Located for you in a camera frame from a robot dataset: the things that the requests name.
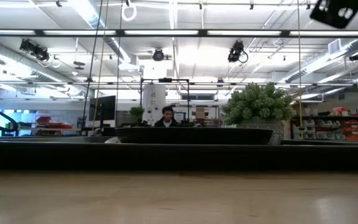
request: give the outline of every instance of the green plant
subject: green plant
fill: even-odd
[[[292,97],[285,91],[276,89],[274,83],[259,86],[250,83],[242,92],[232,93],[228,103],[222,106],[225,123],[240,124],[254,116],[262,119],[288,120],[293,116],[290,106]]]
[[[132,118],[136,121],[136,123],[142,122],[142,117],[144,113],[144,108],[140,106],[133,106],[129,110],[129,113],[131,114]]]

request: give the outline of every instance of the ceiling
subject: ceiling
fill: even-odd
[[[47,0],[0,0],[0,29],[90,28],[68,1],[60,2],[63,7],[57,7],[55,1]],[[174,29],[297,30],[298,28],[297,5],[296,1],[292,0],[254,0],[253,10],[249,9],[250,1],[202,0],[203,10],[200,10],[199,0],[177,0],[173,1],[177,2],[177,5],[173,7],[173,22],[170,21],[168,0],[132,0],[132,3],[136,5],[137,15],[129,22],[121,19],[122,1],[110,0],[108,8],[105,6],[107,2],[103,0],[101,15],[105,18],[108,14],[106,23],[108,29],[171,29],[171,23]],[[311,10],[306,10],[308,1],[299,2],[301,3],[299,15],[301,29],[333,30],[309,18]],[[102,1],[94,1],[94,3],[99,10]],[[127,9],[126,14],[129,17],[131,9]],[[346,30],[358,30],[358,15]],[[0,45],[23,55],[23,52],[19,50],[22,39],[21,37],[0,37]],[[26,39],[48,48],[50,54],[59,58],[61,65],[58,68],[49,66],[48,69],[69,80],[82,82],[90,73],[92,77],[98,77],[100,74],[102,77],[111,77],[112,80],[117,80],[117,75],[130,76],[135,80],[140,79],[139,72],[118,69],[117,57],[107,45],[103,48],[102,38],[96,39],[95,46],[94,38],[79,38],[77,54],[75,53],[75,38],[26,37]],[[173,55],[175,44],[177,46],[175,50],[177,76],[180,78],[190,78],[198,82],[199,80],[215,82],[217,78],[225,78],[225,81],[230,82],[243,82],[247,78],[278,82],[290,71],[299,68],[299,59],[301,66],[309,63],[318,55],[324,54],[328,49],[328,44],[335,39],[301,39],[300,46],[297,38],[178,37],[173,41],[171,37],[121,37],[116,40],[128,54],[138,56],[141,66],[152,63],[150,53],[156,48],[161,48],[164,54]],[[227,61],[229,49],[236,40],[242,40],[249,53],[249,61],[241,66],[239,63]],[[94,51],[96,59],[92,63]],[[25,57],[36,63],[31,56]],[[75,60],[86,64],[84,70],[74,69]],[[168,68],[167,76],[174,77],[172,60],[164,63],[166,64],[164,66]],[[354,66],[355,64],[357,63],[349,62],[347,65]],[[344,70],[344,61],[338,60],[314,73],[317,77],[320,77],[319,73],[323,73],[324,78]]]

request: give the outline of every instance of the table surface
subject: table surface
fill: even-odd
[[[358,173],[0,170],[5,223],[358,223]]]

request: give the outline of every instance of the ductwork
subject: ductwork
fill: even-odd
[[[14,66],[16,68],[21,69],[23,72],[28,72],[34,75],[37,82],[50,80],[50,82],[72,82],[73,80],[57,73],[49,68],[43,68],[41,65],[22,57],[21,55],[8,50],[0,46],[0,64],[7,65],[9,63],[14,62]],[[76,89],[80,91],[86,91],[85,86],[76,86]]]
[[[107,29],[104,24],[104,19],[99,17],[98,11],[92,0],[68,0],[68,2],[74,7],[77,13],[88,23],[93,29],[99,30]],[[105,43],[111,48],[111,50],[119,56],[119,60],[122,63],[130,63],[131,58],[128,54],[119,46],[118,42],[112,37],[104,38]]]
[[[299,68],[293,69],[289,72],[288,76],[280,82],[290,83],[299,77],[309,75],[312,72],[330,65],[339,59],[350,57],[356,53],[358,53],[358,39],[348,43],[338,54],[330,55],[328,52],[312,58],[311,60],[305,62],[305,65],[301,68],[301,70],[299,70]]]

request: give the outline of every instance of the computer monitor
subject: computer monitor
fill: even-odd
[[[98,106],[96,106],[96,98],[91,99],[89,103],[89,120],[93,121],[94,111],[96,112],[95,121],[114,120],[116,118],[116,96],[106,96],[98,98]]]

